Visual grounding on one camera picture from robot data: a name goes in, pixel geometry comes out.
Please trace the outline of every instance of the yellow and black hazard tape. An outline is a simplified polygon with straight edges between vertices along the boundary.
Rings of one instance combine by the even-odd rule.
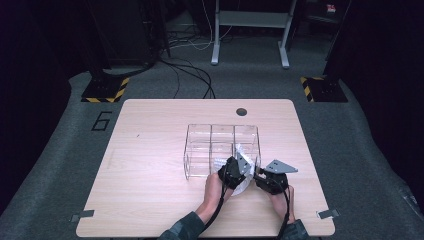
[[[311,89],[309,88],[308,85],[308,79],[310,80],[324,80],[323,78],[320,77],[301,77],[300,78],[300,82],[302,83],[303,86],[303,90],[305,91],[305,95],[306,98],[308,99],[308,102],[315,102],[314,101],[314,96],[312,96],[312,92]]]
[[[116,93],[116,96],[113,98],[81,98],[81,102],[92,102],[92,103],[119,102],[122,95],[124,95],[125,88],[127,87],[127,84],[129,81],[130,81],[129,78],[126,78],[122,81],[121,86],[119,87],[119,91]]]

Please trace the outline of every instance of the black curtain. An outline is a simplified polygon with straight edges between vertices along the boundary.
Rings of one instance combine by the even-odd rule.
[[[84,0],[73,2],[80,8],[80,20],[93,28]],[[69,78],[87,71],[75,46],[65,3],[0,3],[0,212],[56,128],[71,93]],[[96,31],[88,33],[93,42],[99,42]],[[93,44],[93,49],[104,63],[101,44]]]
[[[325,70],[355,94],[376,144],[421,209],[423,23],[412,1],[352,0]]]

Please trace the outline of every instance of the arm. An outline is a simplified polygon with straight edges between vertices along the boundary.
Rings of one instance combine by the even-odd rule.
[[[218,206],[219,199],[221,198],[221,188],[222,182],[218,174],[213,173],[209,175],[206,179],[203,202],[199,205],[197,210],[181,218],[170,229],[163,232],[159,240],[197,239]],[[224,202],[230,198],[233,192],[233,189],[227,190],[224,196]]]
[[[308,239],[309,235],[305,229],[301,220],[296,220],[294,216],[294,188],[289,185],[289,187],[285,190],[289,201],[289,220],[287,222],[287,227],[285,228],[283,236],[281,236],[278,240],[304,240]],[[281,220],[284,220],[284,216],[287,212],[287,202],[283,193],[277,195],[271,195],[267,193],[269,199],[271,200],[272,206],[275,212],[278,214]]]

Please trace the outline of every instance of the wrist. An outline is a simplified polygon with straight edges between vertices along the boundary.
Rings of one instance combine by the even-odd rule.
[[[211,219],[213,213],[216,209],[208,206],[205,203],[200,204],[200,206],[196,209],[196,214],[202,220],[202,222],[206,225],[206,223]]]

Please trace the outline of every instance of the hole in table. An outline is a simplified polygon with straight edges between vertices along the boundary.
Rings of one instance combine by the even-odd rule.
[[[236,113],[237,113],[237,115],[239,115],[239,116],[246,116],[246,114],[247,114],[247,110],[246,110],[246,109],[244,109],[244,108],[239,108],[239,109],[237,109],[237,110],[236,110]]]

